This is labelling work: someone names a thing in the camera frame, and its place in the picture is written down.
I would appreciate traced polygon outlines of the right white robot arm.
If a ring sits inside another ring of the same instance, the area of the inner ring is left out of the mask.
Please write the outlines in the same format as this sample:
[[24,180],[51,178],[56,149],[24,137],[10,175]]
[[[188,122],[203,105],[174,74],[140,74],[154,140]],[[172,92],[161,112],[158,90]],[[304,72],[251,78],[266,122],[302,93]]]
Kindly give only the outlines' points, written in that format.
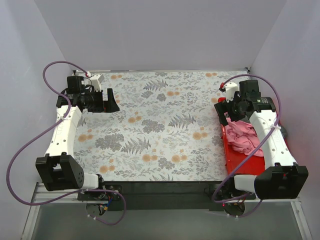
[[290,153],[279,126],[280,105],[270,97],[263,97],[256,79],[239,83],[230,80],[220,85],[226,99],[214,105],[219,122],[247,118],[252,124],[263,152],[264,171],[259,174],[240,174],[236,167],[226,182],[227,195],[237,199],[243,193],[255,194],[261,200],[295,199],[298,197],[309,172],[298,165]]

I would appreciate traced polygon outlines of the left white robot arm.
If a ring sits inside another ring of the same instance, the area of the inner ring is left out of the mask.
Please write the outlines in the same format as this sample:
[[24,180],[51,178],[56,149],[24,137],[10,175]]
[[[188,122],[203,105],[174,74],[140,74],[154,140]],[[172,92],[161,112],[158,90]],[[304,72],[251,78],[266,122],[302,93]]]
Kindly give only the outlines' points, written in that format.
[[67,88],[56,103],[56,122],[48,149],[36,159],[35,167],[48,191],[89,189],[95,200],[106,196],[106,187],[98,174],[84,172],[74,157],[74,140],[83,110],[89,113],[114,113],[118,107],[113,90],[106,91],[103,99],[103,75],[67,77]]

